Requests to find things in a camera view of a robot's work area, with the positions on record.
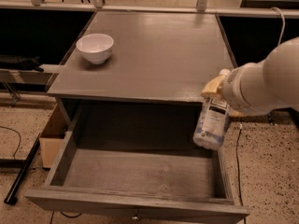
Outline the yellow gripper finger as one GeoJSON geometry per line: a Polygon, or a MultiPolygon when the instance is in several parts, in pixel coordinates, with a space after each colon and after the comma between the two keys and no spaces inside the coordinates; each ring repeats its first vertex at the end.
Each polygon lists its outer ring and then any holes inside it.
{"type": "Polygon", "coordinates": [[[204,98],[221,98],[221,87],[225,76],[217,76],[210,80],[202,89],[201,95],[204,98]]]}
{"type": "Polygon", "coordinates": [[[246,116],[246,114],[233,109],[230,110],[229,115],[232,118],[244,118],[246,116]]]}

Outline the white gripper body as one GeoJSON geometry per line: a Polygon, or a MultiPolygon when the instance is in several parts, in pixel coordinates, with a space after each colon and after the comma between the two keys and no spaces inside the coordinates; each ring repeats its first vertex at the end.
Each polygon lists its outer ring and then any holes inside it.
{"type": "Polygon", "coordinates": [[[224,79],[221,94],[229,106],[247,116],[268,112],[268,89],[262,63],[247,63],[233,69],[224,79]]]}

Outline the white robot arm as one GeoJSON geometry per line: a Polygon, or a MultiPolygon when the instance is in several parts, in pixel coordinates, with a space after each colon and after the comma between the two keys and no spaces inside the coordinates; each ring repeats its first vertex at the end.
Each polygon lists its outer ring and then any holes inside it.
{"type": "Polygon", "coordinates": [[[299,38],[278,45],[261,62],[221,70],[201,96],[224,99],[234,116],[260,116],[283,108],[299,111],[299,38]]]}

